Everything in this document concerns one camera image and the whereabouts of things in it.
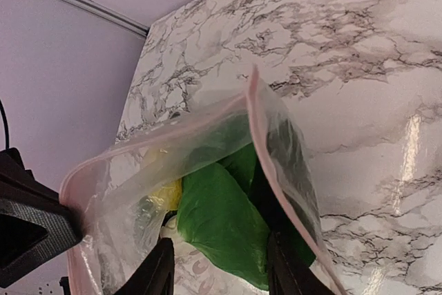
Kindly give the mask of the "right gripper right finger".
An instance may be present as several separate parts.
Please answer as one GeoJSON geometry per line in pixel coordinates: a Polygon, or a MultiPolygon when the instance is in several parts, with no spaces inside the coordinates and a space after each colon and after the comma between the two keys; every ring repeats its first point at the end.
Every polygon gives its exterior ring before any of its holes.
{"type": "Polygon", "coordinates": [[[301,261],[288,237],[272,231],[267,245],[269,295],[332,295],[301,261]]]}

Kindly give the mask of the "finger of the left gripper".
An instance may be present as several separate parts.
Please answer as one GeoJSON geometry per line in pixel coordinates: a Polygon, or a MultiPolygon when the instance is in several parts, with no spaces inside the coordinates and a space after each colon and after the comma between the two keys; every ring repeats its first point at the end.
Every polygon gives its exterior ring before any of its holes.
{"type": "Polygon", "coordinates": [[[18,150],[1,152],[1,268],[20,260],[39,264],[83,238],[74,213],[17,161],[18,150]]]}

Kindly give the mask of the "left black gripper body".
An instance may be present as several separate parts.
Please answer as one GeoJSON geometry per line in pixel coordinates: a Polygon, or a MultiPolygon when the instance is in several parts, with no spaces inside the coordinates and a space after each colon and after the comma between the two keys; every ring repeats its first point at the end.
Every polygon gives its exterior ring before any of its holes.
{"type": "Polygon", "coordinates": [[[1,202],[1,286],[8,287],[48,260],[46,207],[1,202]]]}

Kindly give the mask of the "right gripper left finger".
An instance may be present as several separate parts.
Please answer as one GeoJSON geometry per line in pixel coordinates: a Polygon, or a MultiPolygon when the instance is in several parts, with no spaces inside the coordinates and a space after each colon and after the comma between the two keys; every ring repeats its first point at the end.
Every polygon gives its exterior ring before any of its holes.
{"type": "Polygon", "coordinates": [[[174,271],[173,241],[161,238],[115,295],[172,295],[174,271]]]}

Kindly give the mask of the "fake bok choy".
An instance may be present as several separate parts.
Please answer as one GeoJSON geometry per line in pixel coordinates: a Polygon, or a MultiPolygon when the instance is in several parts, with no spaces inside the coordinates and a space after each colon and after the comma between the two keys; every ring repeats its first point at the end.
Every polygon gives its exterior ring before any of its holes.
{"type": "Polygon", "coordinates": [[[234,116],[213,134],[215,146],[194,149],[190,160],[213,157],[222,144],[235,152],[182,178],[182,199],[170,211],[161,235],[177,247],[195,248],[222,271],[255,288],[269,289],[267,245],[272,231],[287,235],[301,261],[311,267],[316,256],[286,216],[266,179],[249,135],[246,115],[234,116]]]}

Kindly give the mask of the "clear zip top bag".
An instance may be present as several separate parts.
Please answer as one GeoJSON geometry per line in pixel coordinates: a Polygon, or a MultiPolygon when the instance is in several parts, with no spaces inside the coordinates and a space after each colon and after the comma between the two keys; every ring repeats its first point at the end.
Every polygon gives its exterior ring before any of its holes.
{"type": "Polygon", "coordinates": [[[84,239],[72,294],[344,294],[303,137],[257,70],[247,90],[120,142],[65,178],[84,239]]]}

